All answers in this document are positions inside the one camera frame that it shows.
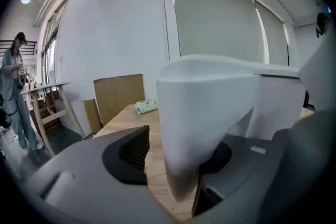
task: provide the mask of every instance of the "roller blind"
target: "roller blind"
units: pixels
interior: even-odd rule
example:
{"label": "roller blind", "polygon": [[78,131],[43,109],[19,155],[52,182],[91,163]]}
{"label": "roller blind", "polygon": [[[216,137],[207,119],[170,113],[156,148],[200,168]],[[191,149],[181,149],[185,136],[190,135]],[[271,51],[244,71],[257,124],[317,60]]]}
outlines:
{"label": "roller blind", "polygon": [[181,56],[214,54],[264,62],[252,0],[174,0]]}
{"label": "roller blind", "polygon": [[283,23],[269,10],[256,3],[267,38],[269,63],[288,66],[287,40]]}

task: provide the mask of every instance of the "sneaker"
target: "sneaker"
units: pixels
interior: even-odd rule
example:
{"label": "sneaker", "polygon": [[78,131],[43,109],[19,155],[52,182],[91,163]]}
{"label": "sneaker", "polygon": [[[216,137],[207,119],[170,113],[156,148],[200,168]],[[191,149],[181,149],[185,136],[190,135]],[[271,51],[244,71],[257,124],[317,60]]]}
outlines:
{"label": "sneaker", "polygon": [[28,153],[29,153],[29,149],[27,149],[27,148],[23,148],[22,151],[25,155],[28,155]]}
{"label": "sneaker", "polygon": [[35,148],[35,150],[41,150],[43,147],[44,147],[44,145],[43,145],[42,143],[38,142],[38,143],[36,144],[36,148]]}

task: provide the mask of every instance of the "white label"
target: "white label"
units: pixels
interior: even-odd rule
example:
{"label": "white label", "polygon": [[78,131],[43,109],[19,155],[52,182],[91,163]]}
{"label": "white label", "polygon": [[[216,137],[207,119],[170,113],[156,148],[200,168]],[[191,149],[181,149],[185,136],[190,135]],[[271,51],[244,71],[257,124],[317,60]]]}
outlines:
{"label": "white label", "polygon": [[258,147],[258,146],[253,146],[251,147],[251,150],[260,154],[265,154],[266,153],[266,149],[262,148],[262,147]]}

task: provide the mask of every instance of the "black cap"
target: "black cap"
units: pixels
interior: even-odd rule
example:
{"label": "black cap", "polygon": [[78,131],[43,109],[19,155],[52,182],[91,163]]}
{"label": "black cap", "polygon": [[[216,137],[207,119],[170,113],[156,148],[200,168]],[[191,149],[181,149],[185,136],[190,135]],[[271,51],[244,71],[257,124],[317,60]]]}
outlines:
{"label": "black cap", "polygon": [[19,33],[16,35],[15,38],[17,38],[18,40],[20,40],[20,41],[23,42],[24,44],[27,44],[27,43],[28,43],[28,41],[27,41],[27,39],[26,39],[26,35],[25,35],[25,33],[23,33],[23,32],[19,32]]}

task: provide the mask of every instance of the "woman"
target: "woman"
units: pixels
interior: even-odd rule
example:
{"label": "woman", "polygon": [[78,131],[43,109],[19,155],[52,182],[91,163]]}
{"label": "woman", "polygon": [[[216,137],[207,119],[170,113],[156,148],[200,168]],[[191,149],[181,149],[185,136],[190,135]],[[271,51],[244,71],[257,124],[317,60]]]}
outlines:
{"label": "woman", "polygon": [[24,153],[28,153],[29,145],[34,150],[43,148],[42,143],[36,139],[36,134],[30,124],[29,111],[22,96],[22,85],[19,83],[19,70],[23,68],[23,59],[20,49],[23,44],[27,44],[26,36],[23,32],[16,35],[12,46],[4,53],[1,67],[0,91],[4,99],[7,115],[12,121],[12,128],[18,136],[19,145]]}

